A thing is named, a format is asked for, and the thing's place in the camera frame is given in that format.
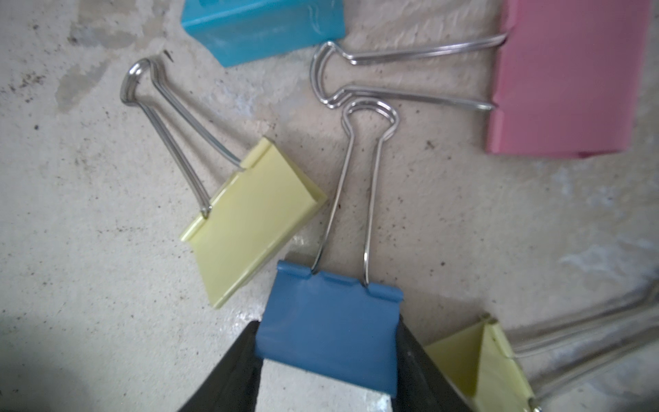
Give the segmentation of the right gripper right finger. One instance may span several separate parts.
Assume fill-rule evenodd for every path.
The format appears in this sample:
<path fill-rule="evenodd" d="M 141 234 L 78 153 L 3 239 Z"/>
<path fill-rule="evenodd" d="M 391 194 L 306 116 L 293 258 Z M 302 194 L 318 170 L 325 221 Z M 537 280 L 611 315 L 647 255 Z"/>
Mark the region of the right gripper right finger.
<path fill-rule="evenodd" d="M 393 411 L 470 411 L 400 317 L 396 330 L 397 393 Z"/>

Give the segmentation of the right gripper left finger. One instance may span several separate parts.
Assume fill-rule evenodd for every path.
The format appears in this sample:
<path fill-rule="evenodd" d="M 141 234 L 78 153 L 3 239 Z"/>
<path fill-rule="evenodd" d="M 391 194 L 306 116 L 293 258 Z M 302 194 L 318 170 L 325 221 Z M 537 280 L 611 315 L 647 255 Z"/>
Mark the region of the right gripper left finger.
<path fill-rule="evenodd" d="M 254 320 L 243 329 L 181 412 L 256 410 L 263 368 L 263 360 L 255 352 L 259 326 Z"/>

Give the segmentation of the yellow binder clip front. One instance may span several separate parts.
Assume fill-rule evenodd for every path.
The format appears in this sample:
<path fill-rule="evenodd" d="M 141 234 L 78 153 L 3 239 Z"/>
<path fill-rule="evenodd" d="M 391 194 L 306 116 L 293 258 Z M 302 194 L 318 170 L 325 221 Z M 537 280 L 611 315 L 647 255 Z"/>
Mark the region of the yellow binder clip front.
<path fill-rule="evenodd" d="M 575 363 L 537 387 L 530 384 L 520 359 L 557 350 L 643 317 L 648 317 L 650 329 L 657 328 L 657 283 L 652 283 L 643 298 L 626 307 L 561 328 L 537 331 L 518 343 L 512 343 L 499 321 L 487 315 L 479 323 L 427 345 L 425 352 L 473 411 L 540 411 L 552 396 L 604 374 L 658 339 L 642 331 L 606 352 Z"/>

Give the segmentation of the yellow binder clip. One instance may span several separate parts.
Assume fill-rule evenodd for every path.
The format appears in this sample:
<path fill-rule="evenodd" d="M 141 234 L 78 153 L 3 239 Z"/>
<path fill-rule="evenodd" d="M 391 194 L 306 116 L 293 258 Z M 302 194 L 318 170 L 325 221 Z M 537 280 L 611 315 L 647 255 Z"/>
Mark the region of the yellow binder clip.
<path fill-rule="evenodd" d="M 139 101 L 144 72 L 173 109 L 238 169 L 215 195 L 209 195 L 180 146 L 151 105 Z M 267 137 L 240 159 L 222 145 L 169 89 L 163 68 L 152 58 L 130 67 L 120 89 L 127 106 L 142 109 L 185 176 L 200 212 L 181 240 L 197 261 L 209 304 L 223 306 L 326 202 L 325 193 Z"/>
<path fill-rule="evenodd" d="M 648 317 L 650 329 L 657 328 L 657 283 L 652 283 L 643 298 L 626 307 L 561 328 L 537 331 L 518 343 L 512 343 L 499 321 L 487 315 L 479 323 L 427 345 L 425 352 L 473 411 L 540 411 L 552 396 L 604 374 L 658 339 L 642 331 L 606 352 L 575 363 L 537 387 L 530 384 L 520 359 L 557 350 L 643 317 Z"/>

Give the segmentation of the blue binder clip front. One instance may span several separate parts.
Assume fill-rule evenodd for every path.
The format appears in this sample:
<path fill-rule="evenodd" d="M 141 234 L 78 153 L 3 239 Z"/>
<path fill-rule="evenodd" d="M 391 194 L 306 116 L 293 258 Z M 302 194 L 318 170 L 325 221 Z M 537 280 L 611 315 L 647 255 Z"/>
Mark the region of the blue binder clip front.
<path fill-rule="evenodd" d="M 396 332 L 403 291 L 372 283 L 370 258 L 380 159 L 400 123 L 397 111 L 375 98 L 343 108 L 342 126 L 355 143 L 350 115 L 371 110 L 390 126 L 376 143 L 363 252 L 363 278 L 341 276 L 281 260 L 256 335 L 261 359 L 297 367 L 373 391 L 397 395 Z"/>

